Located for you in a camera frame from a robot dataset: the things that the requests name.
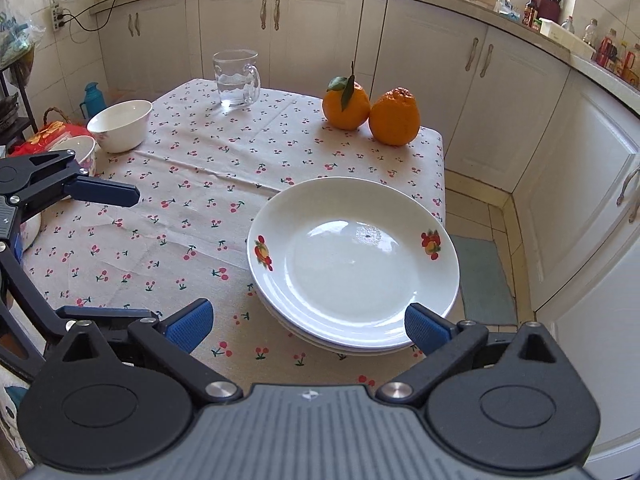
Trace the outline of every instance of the blue pitcher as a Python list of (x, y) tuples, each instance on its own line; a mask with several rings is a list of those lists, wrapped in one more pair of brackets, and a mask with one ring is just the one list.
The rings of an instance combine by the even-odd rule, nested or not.
[[(84, 87), (84, 101), (80, 103), (80, 111), (82, 112), (82, 117), (89, 120), (94, 115), (103, 111), (107, 105), (104, 103), (104, 96), (102, 92), (97, 89), (98, 83), (92, 82), (88, 83), (87, 86)], [(84, 110), (82, 110), (82, 105), (86, 108), (86, 114)]]

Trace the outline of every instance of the orange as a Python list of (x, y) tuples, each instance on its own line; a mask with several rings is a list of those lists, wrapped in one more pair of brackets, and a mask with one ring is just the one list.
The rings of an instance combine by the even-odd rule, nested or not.
[(341, 130), (357, 129), (367, 120), (370, 110), (371, 104), (367, 93), (354, 81), (353, 66), (351, 77), (332, 79), (322, 98), (322, 111), (326, 120), (331, 126)]
[(418, 135), (420, 112), (405, 88), (387, 92), (371, 107), (369, 128), (374, 138), (389, 146), (404, 146)]

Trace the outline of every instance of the power strip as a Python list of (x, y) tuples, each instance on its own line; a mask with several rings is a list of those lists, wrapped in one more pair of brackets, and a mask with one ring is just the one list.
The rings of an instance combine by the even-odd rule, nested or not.
[(62, 17), (63, 12), (60, 4), (53, 3), (49, 7), (49, 9), (51, 10), (51, 21), (53, 23), (53, 30), (60, 30), (65, 26), (65, 22)]

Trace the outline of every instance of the tablecloth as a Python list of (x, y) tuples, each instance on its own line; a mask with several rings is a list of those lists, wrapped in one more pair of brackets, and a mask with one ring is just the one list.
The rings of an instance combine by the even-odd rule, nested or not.
[(376, 387), (421, 358), (316, 348), (283, 328), (254, 291), (250, 223), (268, 198), (304, 180), (357, 176), (399, 189), (444, 222), (442, 139), (422, 128), (407, 146), (331, 127), (318, 98), (263, 89), (229, 109), (213, 81), (192, 80), (154, 102), (137, 149), (98, 154), (98, 176), (135, 184), (133, 208), (67, 200), (44, 212), (24, 269), (53, 308), (148, 308), (166, 317), (196, 298), (214, 328), (193, 351), (245, 390), (255, 382)]

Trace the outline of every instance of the basket handle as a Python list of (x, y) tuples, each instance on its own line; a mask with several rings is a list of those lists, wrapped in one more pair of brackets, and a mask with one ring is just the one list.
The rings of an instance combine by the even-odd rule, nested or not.
[(71, 124), (69, 117), (67, 117), (66, 114), (60, 108), (56, 108), (55, 106), (52, 106), (51, 108), (47, 108), (47, 110), (44, 112), (44, 117), (42, 119), (43, 124), (49, 124), (47, 123), (47, 115), (49, 114), (49, 112), (58, 112), (60, 116), (63, 118), (63, 120), (65, 121), (65, 123)]

